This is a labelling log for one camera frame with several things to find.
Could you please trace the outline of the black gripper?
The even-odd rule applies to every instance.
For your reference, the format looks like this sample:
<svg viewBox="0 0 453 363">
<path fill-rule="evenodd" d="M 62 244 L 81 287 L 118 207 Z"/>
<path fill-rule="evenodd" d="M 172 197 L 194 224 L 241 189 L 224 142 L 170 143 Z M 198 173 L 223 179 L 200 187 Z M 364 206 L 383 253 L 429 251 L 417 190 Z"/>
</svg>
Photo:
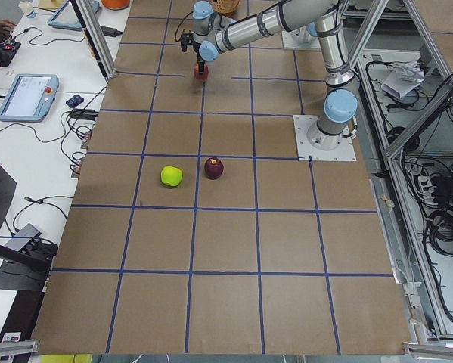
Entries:
<svg viewBox="0 0 453 363">
<path fill-rule="evenodd" d="M 197 65 L 198 65 L 198 74 L 201 75 L 203 74 L 203 66 L 205 64 L 205 60 L 200 56 L 199 53 L 197 53 Z"/>
</svg>

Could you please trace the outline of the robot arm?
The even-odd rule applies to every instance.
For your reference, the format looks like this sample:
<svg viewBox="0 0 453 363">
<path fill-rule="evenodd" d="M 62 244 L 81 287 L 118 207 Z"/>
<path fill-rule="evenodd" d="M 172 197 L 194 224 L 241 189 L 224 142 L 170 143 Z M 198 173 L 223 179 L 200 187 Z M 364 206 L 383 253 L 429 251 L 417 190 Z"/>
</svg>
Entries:
<svg viewBox="0 0 453 363">
<path fill-rule="evenodd" d="M 358 100 L 349 88 L 355 73 L 343 36 L 341 1 L 279 1 L 269 8 L 241 20 L 233 20 L 213 10 L 208 1 L 198 1 L 192 11 L 193 29 L 179 39 L 182 50 L 190 45 L 197 53 L 198 67 L 215 61 L 220 54 L 233 51 L 282 31 L 313 25 L 324 67 L 327 95 L 323 113 L 307 131 L 309 143 L 330 151 L 337 148 L 343 130 L 356 114 Z"/>
</svg>

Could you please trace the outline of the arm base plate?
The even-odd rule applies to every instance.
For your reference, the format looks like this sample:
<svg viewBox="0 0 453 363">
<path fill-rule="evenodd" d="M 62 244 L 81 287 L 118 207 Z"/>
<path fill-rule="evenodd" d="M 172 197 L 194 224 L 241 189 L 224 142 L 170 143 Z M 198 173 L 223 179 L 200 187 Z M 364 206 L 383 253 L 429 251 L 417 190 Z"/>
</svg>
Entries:
<svg viewBox="0 0 453 363">
<path fill-rule="evenodd" d="M 292 32 L 281 32 L 282 43 L 285 49 L 320 51 L 318 38 L 312 36 L 304 26 Z"/>
<path fill-rule="evenodd" d="M 318 129 L 318 116 L 294 115 L 293 124 L 296 139 L 298 160 L 327 161 L 327 162 L 355 162 L 356 128 L 352 130 L 345 125 L 339 135 L 326 135 Z"/>
</svg>

